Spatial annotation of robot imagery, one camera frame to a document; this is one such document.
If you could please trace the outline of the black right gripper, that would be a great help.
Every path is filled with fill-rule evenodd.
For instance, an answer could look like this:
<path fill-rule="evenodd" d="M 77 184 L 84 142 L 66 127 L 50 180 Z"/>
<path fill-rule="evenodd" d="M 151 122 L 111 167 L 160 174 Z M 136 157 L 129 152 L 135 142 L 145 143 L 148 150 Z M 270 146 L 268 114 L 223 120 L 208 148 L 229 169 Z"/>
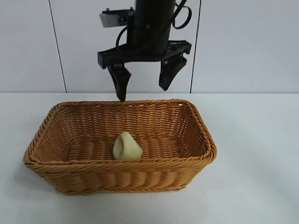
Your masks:
<path fill-rule="evenodd" d="M 107 67 L 117 98 L 126 100 L 131 73 L 128 62 L 157 62 L 160 64 L 159 86 L 167 91 L 175 76 L 186 66 L 192 45 L 185 41 L 171 41 L 171 28 L 183 29 L 191 20 L 192 10 L 182 0 L 137 0 L 129 9 L 100 13 L 103 27 L 122 27 L 114 48 L 98 52 L 98 64 Z"/>

